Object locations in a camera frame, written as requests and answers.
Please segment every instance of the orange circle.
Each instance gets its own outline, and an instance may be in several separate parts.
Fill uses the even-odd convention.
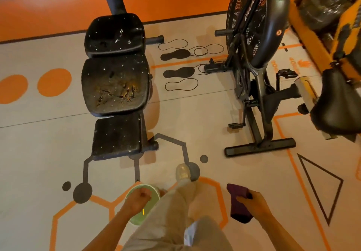
[[[27,79],[20,74],[11,75],[0,81],[0,104],[18,100],[27,90]]]
[[[66,69],[52,69],[38,81],[38,91],[46,97],[54,97],[66,91],[71,83],[71,74]]]

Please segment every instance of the purple cloth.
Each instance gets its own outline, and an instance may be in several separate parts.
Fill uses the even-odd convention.
[[[234,184],[227,184],[227,190],[231,194],[231,218],[243,224],[249,223],[253,216],[243,203],[237,201],[236,197],[241,196],[251,199],[252,194],[248,191],[248,188]]]

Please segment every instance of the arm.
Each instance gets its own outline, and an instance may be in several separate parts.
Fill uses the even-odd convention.
[[[263,196],[252,190],[250,190],[250,193],[253,199],[237,197],[237,200],[243,203],[248,211],[259,221],[262,228],[267,232],[276,251],[304,251],[272,215]]]
[[[138,214],[150,199],[151,191],[149,189],[135,189],[115,217],[83,251],[114,251],[128,221]]]

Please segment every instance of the leg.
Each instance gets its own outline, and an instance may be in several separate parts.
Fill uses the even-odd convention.
[[[184,234],[187,245],[199,251],[232,251],[232,246],[218,224],[204,216],[187,228]]]
[[[194,199],[196,185],[191,182],[189,169],[184,164],[177,167],[176,176],[178,186],[159,200],[124,245],[123,251],[169,250],[176,248],[174,245],[182,248],[189,204]]]

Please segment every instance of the sneaker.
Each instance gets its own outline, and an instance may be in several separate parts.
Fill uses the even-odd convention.
[[[190,179],[191,178],[191,171],[186,164],[180,164],[175,169],[175,178],[177,182],[182,179]]]

